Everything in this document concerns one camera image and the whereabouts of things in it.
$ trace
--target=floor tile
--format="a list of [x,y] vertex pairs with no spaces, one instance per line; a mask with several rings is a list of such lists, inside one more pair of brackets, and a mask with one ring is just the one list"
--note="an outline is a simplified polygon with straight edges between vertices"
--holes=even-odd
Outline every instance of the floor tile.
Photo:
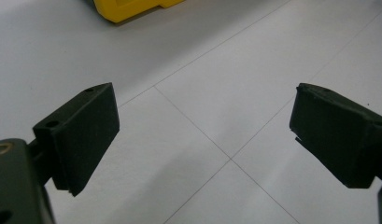
[[162,224],[228,159],[151,89],[120,109],[120,133],[84,191],[48,192],[59,224]]
[[157,88],[228,155],[237,152],[382,10],[382,1],[293,0]]
[[113,82],[122,105],[288,0],[189,0],[121,25],[88,1],[0,0],[0,138],[31,141],[93,85]]
[[167,224],[297,223],[232,161]]
[[347,189],[290,131],[290,102],[235,157],[300,223],[378,223],[378,179],[370,189]]
[[[382,114],[382,13],[313,79]],[[290,131],[290,102],[236,161],[300,223],[379,223],[376,179],[370,189],[347,189]]]
[[382,13],[311,83],[382,115]]

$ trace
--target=floor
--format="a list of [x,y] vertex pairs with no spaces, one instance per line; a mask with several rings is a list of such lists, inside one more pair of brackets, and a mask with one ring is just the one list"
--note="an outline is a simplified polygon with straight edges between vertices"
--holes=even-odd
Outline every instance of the floor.
[[313,83],[382,115],[382,0],[186,0],[114,25],[86,1],[0,0],[0,139],[113,82],[120,133],[57,223],[378,223],[289,129]]

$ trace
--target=tile grout line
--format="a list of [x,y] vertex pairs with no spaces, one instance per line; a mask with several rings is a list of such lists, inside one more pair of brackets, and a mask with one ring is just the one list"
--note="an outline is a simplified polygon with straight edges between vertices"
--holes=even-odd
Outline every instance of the tile grout line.
[[178,71],[184,69],[185,67],[187,67],[188,65],[198,61],[200,58],[202,58],[203,56],[205,56],[206,54],[208,54],[209,52],[213,51],[214,49],[217,49],[218,47],[220,47],[221,45],[225,44],[226,42],[228,42],[229,40],[233,39],[234,37],[236,37],[237,35],[240,35],[241,33],[243,33],[244,31],[246,31],[249,27],[253,26],[254,24],[256,24],[258,21],[262,21],[263,19],[265,19],[266,17],[268,17],[269,15],[271,15],[272,13],[276,12],[277,10],[281,9],[283,6],[285,6],[287,3],[289,3],[291,0],[288,0],[287,2],[283,3],[282,5],[280,5],[279,7],[275,8],[273,11],[269,12],[268,14],[262,16],[261,18],[257,19],[256,21],[254,21],[253,23],[251,23],[250,25],[244,27],[243,29],[241,29],[240,31],[238,31],[237,33],[235,33],[234,35],[231,35],[229,36],[229,38],[227,38],[226,40],[220,42],[219,44],[217,44],[217,46],[213,47],[212,49],[206,51],[205,53],[201,54],[200,56],[196,57],[194,60],[190,61],[189,63],[185,64],[184,66],[180,67],[179,69],[177,69],[175,72],[173,72],[172,74],[170,74],[168,77],[165,77],[164,79],[162,79],[161,81],[159,81],[158,83],[156,83],[154,86],[158,85],[159,83],[165,81],[166,79],[168,79],[169,77],[173,76],[174,74],[176,74]]
[[278,201],[276,201],[276,199],[274,199],[272,197],[272,195],[270,195],[260,184],[257,183],[257,181],[255,181],[254,178],[252,178],[245,170],[243,170],[243,168],[237,164],[237,162],[235,162],[234,160],[231,159],[232,162],[234,162],[234,164],[236,164],[236,166],[242,170],[244,172],[244,174],[246,174],[251,180],[252,182],[254,182],[256,185],[258,185],[258,187],[260,187],[263,192],[265,192],[275,203],[277,203],[290,217],[292,217],[298,224],[301,224],[289,211],[287,211],[283,205],[281,205]]
[[171,100],[165,96],[156,86],[154,86],[154,88],[156,89],[156,91],[159,92],[159,94],[161,94],[164,99],[166,99],[182,116],[184,116],[197,130],[199,130],[208,140],[210,140],[221,152],[223,152],[223,154],[225,154],[228,159],[230,159],[231,157],[226,154],[226,152],[224,150],[222,150],[222,148],[220,148],[217,143],[215,143],[205,132],[203,132],[190,118],[188,118],[187,115],[185,115],[184,112],[182,112],[175,104],[173,104],[173,102],[171,102]]
[[256,21],[254,21],[253,23],[251,23],[250,25],[246,26],[245,28],[241,29],[240,31],[238,31],[237,33],[235,33],[234,35],[231,35],[229,36],[227,39],[223,40],[222,42],[220,42],[219,44],[217,44],[217,46],[213,47],[212,49],[209,49],[208,51],[202,53],[201,55],[197,56],[195,59],[191,60],[189,63],[186,63],[184,64],[183,66],[181,66],[180,68],[178,68],[176,71],[174,71],[173,73],[171,73],[170,75],[168,75],[167,77],[164,77],[162,80],[158,81],[157,83],[153,84],[152,86],[150,86],[149,88],[147,88],[146,90],[140,92],[139,94],[137,94],[135,97],[132,97],[130,100],[124,102],[123,104],[119,105],[118,108],[121,108],[122,106],[128,104],[129,102],[133,101],[135,98],[137,98],[139,95],[141,95],[142,93],[150,90],[151,88],[155,87],[156,85],[160,84],[161,82],[165,81],[166,79],[168,79],[169,77],[173,76],[174,74],[176,74],[177,72],[179,72],[180,70],[184,69],[185,67],[189,66],[190,64],[196,62],[197,60],[199,60],[200,58],[202,58],[203,56],[205,56],[207,53],[211,52],[212,50],[214,49],[217,49],[219,46],[223,45],[224,43],[226,43],[227,41],[233,39],[235,36],[239,35],[240,33],[243,33],[244,31],[246,31],[249,27],[253,26],[254,24],[256,24],[258,21],[262,21],[263,19],[265,19],[266,17],[268,17],[269,15],[273,14],[274,12],[278,11],[279,9],[281,9],[283,6],[285,6],[286,4],[288,4],[290,1],[292,0],[288,0],[287,2],[283,3],[282,5],[280,5],[279,7],[275,8],[273,11],[269,12],[268,14],[262,16],[261,18],[257,19]]
[[246,141],[246,143],[242,147],[240,147],[240,149],[238,149],[236,153],[234,153],[231,159],[233,159],[246,145],[248,145],[248,143],[252,139],[254,139],[258,135],[258,133],[260,133],[260,131],[262,131],[264,127],[268,125],[270,121],[272,121],[272,119],[274,119],[292,101],[293,98],[295,98],[295,96],[296,95],[292,95],[292,97],[265,124],[263,124],[263,126],[248,141]]
[[353,42],[353,40],[359,36],[359,34],[365,30],[365,28],[371,24],[374,20],[376,20],[376,18],[382,13],[382,9],[369,21],[367,22],[353,37],[351,37],[351,39],[349,39],[347,41],[347,43],[345,43],[345,45],[340,48],[332,57],[329,61],[327,61],[317,72],[315,75],[313,75],[311,78],[309,78],[307,80],[307,82],[312,82],[343,50],[345,50],[345,48],[351,43]]
[[[345,45],[339,49],[338,52],[336,52],[329,61],[327,61],[317,72],[315,75],[313,75],[311,78],[307,80],[307,82],[311,82],[313,79],[315,79],[323,70],[325,67],[327,67],[369,24],[371,24],[380,14],[382,13],[382,9],[377,13],[367,24],[365,24],[350,40],[348,40]],[[275,115],[270,118],[267,123],[265,123],[240,149],[231,157],[233,159],[258,133],[296,96],[293,95],[291,99],[284,104],[282,108],[278,110]]]
[[163,223],[163,224],[166,224],[173,216],[175,216],[176,215],[176,213],[179,211],[179,210],[181,210],[181,208],[183,207],[183,206],[185,206],[185,204],[187,204],[188,203],[188,201],[190,201],[192,198],[193,198],[193,196],[194,195],[196,195],[202,188],[204,188],[205,187],[205,185],[208,183],[208,182],[210,182],[210,180],[211,179],[213,179],[214,178],[214,176],[216,176],[217,175],[217,173],[219,173],[219,171],[221,171],[222,170],[222,168],[223,167],[225,167],[226,166],[226,164],[228,164],[228,162],[230,162],[231,161],[231,159],[228,159],[226,162],[225,162],[225,164],[223,164],[223,166],[222,167],[220,167],[219,168],[219,170],[217,170],[217,172],[216,173],[214,173],[198,190],[196,190],[196,192],[194,192],[193,194],[192,194],[192,196],[190,196],[190,198],[186,201],[186,202],[184,202],[177,210],[176,210],[176,212],[174,212],[173,213],[173,215],[171,215],[167,220],[165,220],[165,222]]

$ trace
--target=screw hole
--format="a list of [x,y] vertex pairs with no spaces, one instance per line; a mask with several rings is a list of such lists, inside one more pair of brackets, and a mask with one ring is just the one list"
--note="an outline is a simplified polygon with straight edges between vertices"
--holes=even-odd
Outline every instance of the screw hole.
[[12,147],[13,147],[13,144],[11,143],[0,144],[0,155],[7,153]]
[[53,128],[53,127],[57,126],[59,123],[60,123],[59,121],[54,120],[54,121],[48,122],[48,123],[46,124],[46,127],[48,127],[48,128]]
[[6,223],[12,217],[12,213],[8,210],[0,212],[0,224]]
[[375,121],[374,124],[377,126],[382,126],[382,121]]

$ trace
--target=yellow container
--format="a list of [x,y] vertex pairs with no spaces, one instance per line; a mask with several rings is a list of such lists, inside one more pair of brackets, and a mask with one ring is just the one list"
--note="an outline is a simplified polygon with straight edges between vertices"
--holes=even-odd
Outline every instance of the yellow container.
[[94,0],[98,13],[113,22],[124,21],[153,7],[171,7],[184,0]]

